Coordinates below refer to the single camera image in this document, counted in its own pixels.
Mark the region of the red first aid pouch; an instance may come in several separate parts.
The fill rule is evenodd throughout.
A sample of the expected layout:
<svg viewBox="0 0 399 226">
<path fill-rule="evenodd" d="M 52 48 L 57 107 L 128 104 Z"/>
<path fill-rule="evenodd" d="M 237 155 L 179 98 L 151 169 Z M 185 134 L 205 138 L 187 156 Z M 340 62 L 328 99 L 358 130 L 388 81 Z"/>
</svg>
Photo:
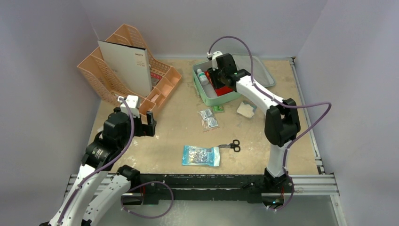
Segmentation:
<svg viewBox="0 0 399 226">
<path fill-rule="evenodd" d="M 206 71 L 205 74 L 218 97 L 233 92 L 233 89 L 227 87 L 220 81 L 217 71 L 210 70 Z"/>
</svg>

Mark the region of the small white bottle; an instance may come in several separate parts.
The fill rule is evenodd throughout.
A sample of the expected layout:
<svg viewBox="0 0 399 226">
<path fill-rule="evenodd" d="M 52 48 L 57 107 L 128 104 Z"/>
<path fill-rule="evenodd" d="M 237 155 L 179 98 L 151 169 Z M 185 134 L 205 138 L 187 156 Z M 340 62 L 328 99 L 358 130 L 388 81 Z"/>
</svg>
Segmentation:
<svg viewBox="0 0 399 226">
<path fill-rule="evenodd" d="M 208 80 L 206 74 L 200 68 L 197 69 L 196 72 L 197 72 L 197 77 L 198 77 L 198 79 L 200 81 L 200 84 L 202 86 L 205 86 L 205 85 L 209 84 L 209 80 Z"/>
</svg>

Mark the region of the white gauze bag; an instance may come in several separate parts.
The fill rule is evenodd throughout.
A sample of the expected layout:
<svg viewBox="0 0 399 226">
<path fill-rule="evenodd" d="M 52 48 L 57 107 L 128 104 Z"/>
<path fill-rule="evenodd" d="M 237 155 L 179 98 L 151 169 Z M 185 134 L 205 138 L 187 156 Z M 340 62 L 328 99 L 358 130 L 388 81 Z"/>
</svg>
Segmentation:
<svg viewBox="0 0 399 226">
<path fill-rule="evenodd" d="M 256 106 L 249 103 L 249 102 L 241 102 L 240 105 L 237 108 L 237 113 L 246 117 L 246 118 L 252 118 L 255 115 L 256 111 Z"/>
</svg>

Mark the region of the clear bag of pads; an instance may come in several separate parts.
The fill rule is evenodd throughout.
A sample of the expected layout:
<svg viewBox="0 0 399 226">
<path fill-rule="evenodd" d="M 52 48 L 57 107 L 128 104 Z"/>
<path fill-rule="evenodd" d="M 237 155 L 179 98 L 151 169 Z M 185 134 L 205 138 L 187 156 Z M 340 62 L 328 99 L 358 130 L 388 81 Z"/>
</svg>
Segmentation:
<svg viewBox="0 0 399 226">
<path fill-rule="evenodd" d="M 219 127 L 218 121 L 210 108 L 199 111 L 199 114 L 204 131 L 210 131 Z"/>
</svg>

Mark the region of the blue gauze packet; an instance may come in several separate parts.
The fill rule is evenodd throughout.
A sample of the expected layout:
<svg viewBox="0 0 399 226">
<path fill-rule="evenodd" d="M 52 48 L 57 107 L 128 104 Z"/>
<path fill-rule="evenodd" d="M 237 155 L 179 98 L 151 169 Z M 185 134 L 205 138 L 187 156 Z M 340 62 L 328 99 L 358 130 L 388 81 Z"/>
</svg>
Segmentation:
<svg viewBox="0 0 399 226">
<path fill-rule="evenodd" d="M 218 147 L 204 148 L 185 145 L 183 149 L 182 165 L 195 166 L 206 165 L 210 167 L 220 166 L 220 151 Z"/>
</svg>

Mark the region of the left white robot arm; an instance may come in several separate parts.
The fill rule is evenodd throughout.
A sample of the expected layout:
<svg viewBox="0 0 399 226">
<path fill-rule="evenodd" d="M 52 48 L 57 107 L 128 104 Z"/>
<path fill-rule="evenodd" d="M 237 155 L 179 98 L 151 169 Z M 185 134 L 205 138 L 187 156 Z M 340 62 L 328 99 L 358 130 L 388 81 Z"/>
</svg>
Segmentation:
<svg viewBox="0 0 399 226">
<path fill-rule="evenodd" d="M 147 111 L 146 118 L 147 123 L 143 124 L 141 117 L 130 119 L 125 108 L 114 108 L 104 122 L 104 129 L 87 146 L 77 178 L 61 208 L 44 226 L 96 226 L 125 192 L 133 193 L 140 188 L 140 171 L 124 165 L 106 188 L 95 195 L 114 159 L 121 157 L 128 146 L 131 132 L 136 137 L 155 135 L 157 123 L 153 113 Z"/>
</svg>

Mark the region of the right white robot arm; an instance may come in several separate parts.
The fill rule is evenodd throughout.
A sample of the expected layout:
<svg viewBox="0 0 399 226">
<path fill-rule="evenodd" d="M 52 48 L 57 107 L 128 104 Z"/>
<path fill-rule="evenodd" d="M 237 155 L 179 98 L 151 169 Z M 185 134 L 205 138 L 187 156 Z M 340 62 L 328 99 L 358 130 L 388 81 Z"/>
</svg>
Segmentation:
<svg viewBox="0 0 399 226">
<path fill-rule="evenodd" d="M 208 73 L 215 89 L 228 87 L 248 98 L 265 114 L 264 133 L 271 150 L 264 185 L 271 192 L 277 191 L 288 178 L 288 146 L 301 130 L 296 102 L 271 93 L 254 79 L 252 72 L 237 69 L 231 54 L 217 51 L 208 53 L 207 58 L 212 63 Z"/>
</svg>

